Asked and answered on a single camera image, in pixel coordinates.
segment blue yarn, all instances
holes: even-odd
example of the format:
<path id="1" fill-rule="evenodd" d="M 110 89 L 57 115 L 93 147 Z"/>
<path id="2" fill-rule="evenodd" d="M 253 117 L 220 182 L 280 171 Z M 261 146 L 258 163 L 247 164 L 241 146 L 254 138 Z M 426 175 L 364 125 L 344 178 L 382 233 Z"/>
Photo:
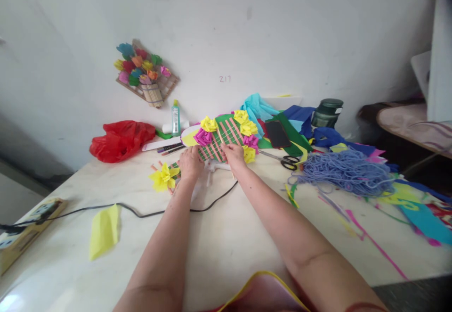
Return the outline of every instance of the blue yarn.
<path id="1" fill-rule="evenodd" d="M 366 155 L 353 149 L 340 153 L 311 153 L 303 163 L 305 175 L 297 175 L 297 182 L 313 185 L 327 182 L 359 196 L 393 194 L 394 178 L 389 174 L 389 167 L 366 159 Z"/>

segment red plastic bag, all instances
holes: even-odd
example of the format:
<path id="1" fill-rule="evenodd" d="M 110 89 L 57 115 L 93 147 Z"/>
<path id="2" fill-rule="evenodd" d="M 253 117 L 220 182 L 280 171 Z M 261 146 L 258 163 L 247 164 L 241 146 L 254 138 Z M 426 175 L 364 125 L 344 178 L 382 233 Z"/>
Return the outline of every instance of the red plastic bag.
<path id="1" fill-rule="evenodd" d="M 154 126 L 133 120 L 105 124 L 104 130 L 106 135 L 93 138 L 89 152 L 110 164 L 130 158 L 155 136 Z"/>

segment scissors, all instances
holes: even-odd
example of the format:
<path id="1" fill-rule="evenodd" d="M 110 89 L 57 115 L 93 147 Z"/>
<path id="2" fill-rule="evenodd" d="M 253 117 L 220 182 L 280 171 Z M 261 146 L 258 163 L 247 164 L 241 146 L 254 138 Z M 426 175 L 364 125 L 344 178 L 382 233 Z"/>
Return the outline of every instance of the scissors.
<path id="1" fill-rule="evenodd" d="M 297 157 L 294 156 L 274 156 L 273 154 L 264 152 L 262 150 L 259 150 L 259 153 L 262 153 L 263 155 L 272 157 L 273 159 L 279 160 L 281 161 L 281 165 L 283 165 L 284 168 L 291 170 L 291 171 L 296 171 L 298 166 L 296 165 L 298 162 L 300 162 L 300 160 Z"/>

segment black phone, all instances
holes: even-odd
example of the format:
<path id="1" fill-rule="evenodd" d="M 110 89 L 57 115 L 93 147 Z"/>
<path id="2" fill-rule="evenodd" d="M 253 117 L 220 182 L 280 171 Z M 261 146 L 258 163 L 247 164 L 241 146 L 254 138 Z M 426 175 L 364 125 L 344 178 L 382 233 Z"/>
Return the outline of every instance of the black phone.
<path id="1" fill-rule="evenodd" d="M 265 123 L 265 129 L 267 130 L 267 135 L 273 148 L 283 148 L 291 145 L 291 141 L 289 140 L 281 121 L 269 121 Z"/>

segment floor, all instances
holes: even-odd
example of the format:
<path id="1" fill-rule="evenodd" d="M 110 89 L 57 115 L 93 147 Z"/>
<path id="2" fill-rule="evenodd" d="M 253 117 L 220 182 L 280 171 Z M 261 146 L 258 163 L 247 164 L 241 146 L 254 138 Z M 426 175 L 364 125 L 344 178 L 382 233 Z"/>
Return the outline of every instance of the floor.
<path id="1" fill-rule="evenodd" d="M 374 287 L 391 312 L 451 311 L 452 275 Z"/>

